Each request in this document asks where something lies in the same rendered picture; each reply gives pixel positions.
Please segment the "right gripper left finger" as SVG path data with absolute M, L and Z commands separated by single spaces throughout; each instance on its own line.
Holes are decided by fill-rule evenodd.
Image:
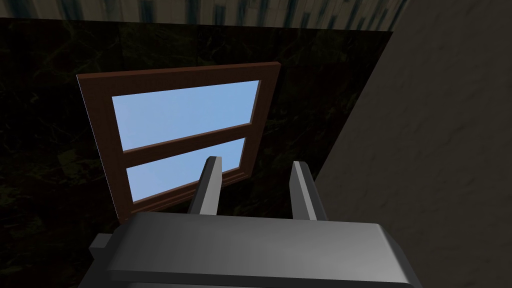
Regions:
M 210 156 L 203 167 L 188 214 L 216 215 L 222 187 L 222 158 Z

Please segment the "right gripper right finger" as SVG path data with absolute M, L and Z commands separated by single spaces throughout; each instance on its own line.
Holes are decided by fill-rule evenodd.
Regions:
M 290 174 L 290 200 L 295 220 L 327 221 L 327 215 L 309 166 L 294 161 Z

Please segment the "brown framed window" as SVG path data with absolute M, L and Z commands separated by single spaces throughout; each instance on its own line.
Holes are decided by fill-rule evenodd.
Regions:
M 205 163 L 248 179 L 279 62 L 79 74 L 117 219 L 193 200 Z

